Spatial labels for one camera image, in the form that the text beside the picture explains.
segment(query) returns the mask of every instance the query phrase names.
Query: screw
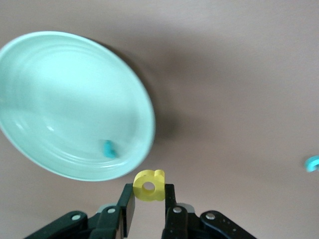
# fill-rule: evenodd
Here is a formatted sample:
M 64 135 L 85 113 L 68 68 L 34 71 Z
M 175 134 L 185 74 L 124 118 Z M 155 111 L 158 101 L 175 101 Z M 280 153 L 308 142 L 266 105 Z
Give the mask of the screw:
M 181 208 L 180 207 L 174 207 L 173 212 L 175 213 L 181 213 Z
M 215 217 L 215 215 L 212 214 L 212 213 L 207 213 L 207 214 L 206 214 L 206 218 L 209 219 L 209 220 L 214 220 L 216 217 Z
M 115 208 L 108 209 L 108 213 L 113 213 L 113 212 L 115 212 Z
M 81 215 L 79 215 L 79 214 L 74 215 L 73 217 L 71 217 L 72 221 L 79 220 L 80 218 L 81 218 Z

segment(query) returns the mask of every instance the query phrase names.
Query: yellow object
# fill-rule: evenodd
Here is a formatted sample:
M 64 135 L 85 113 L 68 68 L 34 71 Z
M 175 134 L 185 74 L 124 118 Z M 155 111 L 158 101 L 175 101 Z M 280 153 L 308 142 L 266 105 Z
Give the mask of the yellow object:
M 152 183 L 153 189 L 146 189 L 145 183 Z M 163 170 L 144 170 L 139 172 L 134 179 L 133 191 L 135 197 L 142 201 L 162 201 L 165 199 L 165 173 Z

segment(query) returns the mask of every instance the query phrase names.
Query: plate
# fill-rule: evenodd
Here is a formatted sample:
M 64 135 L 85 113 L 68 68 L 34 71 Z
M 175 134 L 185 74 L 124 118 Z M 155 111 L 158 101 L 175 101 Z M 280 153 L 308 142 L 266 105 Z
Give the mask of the plate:
M 140 79 L 116 54 L 85 37 L 42 31 L 0 50 L 0 127 L 41 167 L 104 181 L 142 163 L 155 116 Z

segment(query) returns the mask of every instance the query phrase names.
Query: table surface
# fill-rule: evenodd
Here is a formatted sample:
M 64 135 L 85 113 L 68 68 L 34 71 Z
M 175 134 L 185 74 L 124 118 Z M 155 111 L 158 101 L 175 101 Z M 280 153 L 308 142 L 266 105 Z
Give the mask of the table surface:
M 157 115 L 148 157 L 112 181 L 42 169 L 0 134 L 0 237 L 63 214 L 94 215 L 144 169 L 179 202 L 217 210 L 259 239 L 318 238 L 319 2 L 78 0 L 0 2 L 0 47 L 57 30 L 104 42 L 139 66 Z M 130 239 L 160 238 L 163 202 L 137 201 Z

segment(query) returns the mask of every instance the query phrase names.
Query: small blue toy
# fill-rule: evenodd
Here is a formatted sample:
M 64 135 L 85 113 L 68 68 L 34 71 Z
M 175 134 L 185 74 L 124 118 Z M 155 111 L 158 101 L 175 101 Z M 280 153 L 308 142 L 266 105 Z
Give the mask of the small blue toy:
M 108 158 L 116 157 L 116 152 L 113 149 L 113 143 L 110 140 L 106 140 L 104 143 L 104 156 Z
M 305 161 L 305 168 L 307 172 L 319 171 L 319 155 L 310 157 Z

